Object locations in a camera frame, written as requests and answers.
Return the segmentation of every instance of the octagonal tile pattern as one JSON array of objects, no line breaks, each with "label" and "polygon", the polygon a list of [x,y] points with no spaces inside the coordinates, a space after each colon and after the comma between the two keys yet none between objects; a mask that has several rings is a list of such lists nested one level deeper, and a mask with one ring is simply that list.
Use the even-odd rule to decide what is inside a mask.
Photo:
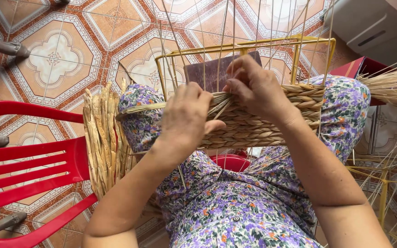
[{"label": "octagonal tile pattern", "polygon": [[[175,74],[178,84],[185,83],[185,65],[216,59],[219,54],[161,59],[163,82],[155,57],[179,48],[284,37],[288,33],[328,37],[328,30],[323,29],[319,17],[330,1],[310,0],[304,20],[306,4],[306,0],[71,0],[65,6],[54,0],[0,0],[0,41],[21,42],[31,51],[30,57],[24,60],[0,53],[0,100],[29,102],[81,114],[86,89],[94,95],[111,81],[114,91],[122,90],[122,78],[126,78],[124,68],[137,83],[160,92],[165,90],[167,96],[171,96],[174,93],[171,75]],[[305,45],[298,61],[301,75],[323,74],[327,50],[328,47],[322,45],[317,48]],[[292,48],[259,48],[258,52],[265,69],[273,70],[280,83],[290,82]],[[221,54],[232,55],[232,52]],[[356,57],[338,41],[330,69]],[[380,132],[376,150],[386,153],[397,140],[397,106],[387,105],[377,118]],[[366,127],[357,150],[368,148],[368,133],[369,127]],[[0,116],[0,134],[9,136],[9,146],[25,146],[81,137],[84,129],[82,124],[12,114]],[[0,178],[25,172],[28,171],[3,174]],[[19,186],[21,184],[11,185],[0,191]],[[84,181],[2,206],[0,219],[13,211],[26,211],[28,217],[13,231],[0,232],[0,237],[28,234],[91,193],[90,182]],[[392,203],[394,212],[396,204],[397,201]],[[90,206],[38,247],[79,247],[95,207],[96,204]],[[147,248],[155,244],[167,247],[168,237],[163,228],[162,220],[141,218],[136,225],[140,244]]]}]

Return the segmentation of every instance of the woman's right hand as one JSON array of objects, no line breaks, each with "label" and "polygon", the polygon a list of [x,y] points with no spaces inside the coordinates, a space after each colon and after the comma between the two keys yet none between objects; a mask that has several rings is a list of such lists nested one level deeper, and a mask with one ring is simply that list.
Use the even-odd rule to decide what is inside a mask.
[{"label": "woman's right hand", "polygon": [[237,95],[249,113],[272,122],[278,128],[301,118],[301,112],[287,99],[273,71],[263,70],[250,55],[235,59],[226,73],[230,79],[223,91]]}]

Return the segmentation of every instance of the forearm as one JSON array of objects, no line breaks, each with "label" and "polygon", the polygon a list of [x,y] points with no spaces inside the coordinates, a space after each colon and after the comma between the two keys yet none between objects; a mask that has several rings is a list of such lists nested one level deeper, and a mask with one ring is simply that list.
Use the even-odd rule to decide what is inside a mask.
[{"label": "forearm", "polygon": [[105,237],[133,228],[146,202],[173,168],[163,164],[169,161],[162,158],[162,151],[153,148],[102,198],[85,235]]},{"label": "forearm", "polygon": [[312,132],[301,115],[280,130],[298,178],[313,206],[348,206],[367,202],[347,168]]}]

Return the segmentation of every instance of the floral dress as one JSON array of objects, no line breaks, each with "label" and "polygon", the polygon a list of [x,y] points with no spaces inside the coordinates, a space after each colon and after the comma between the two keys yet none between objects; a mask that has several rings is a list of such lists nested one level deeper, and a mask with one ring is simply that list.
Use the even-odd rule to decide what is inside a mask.
[{"label": "floral dress", "polygon": [[[322,80],[317,76],[311,83]],[[154,89],[133,84],[119,110],[162,101]],[[327,76],[320,139],[343,163],[361,137],[369,103],[361,82]],[[154,143],[162,113],[147,110],[122,121],[134,152]],[[202,151],[179,168],[181,174],[173,170],[156,190],[171,247],[322,247],[311,232],[315,213],[287,147],[268,147],[243,172],[220,168]]]}]

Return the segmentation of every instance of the hand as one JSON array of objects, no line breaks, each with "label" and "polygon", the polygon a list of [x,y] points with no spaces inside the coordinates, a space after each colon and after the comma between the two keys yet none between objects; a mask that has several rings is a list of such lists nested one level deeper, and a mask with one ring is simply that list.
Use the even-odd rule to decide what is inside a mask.
[{"label": "hand", "polygon": [[250,55],[235,59],[226,73],[231,78],[226,81],[223,91],[237,95],[249,113],[278,128],[301,118],[300,111],[287,99],[273,71],[263,70]]},{"label": "hand", "polygon": [[153,145],[169,164],[177,166],[191,155],[205,134],[225,128],[220,120],[206,121],[212,94],[190,82],[177,88],[163,110],[162,133]]}]

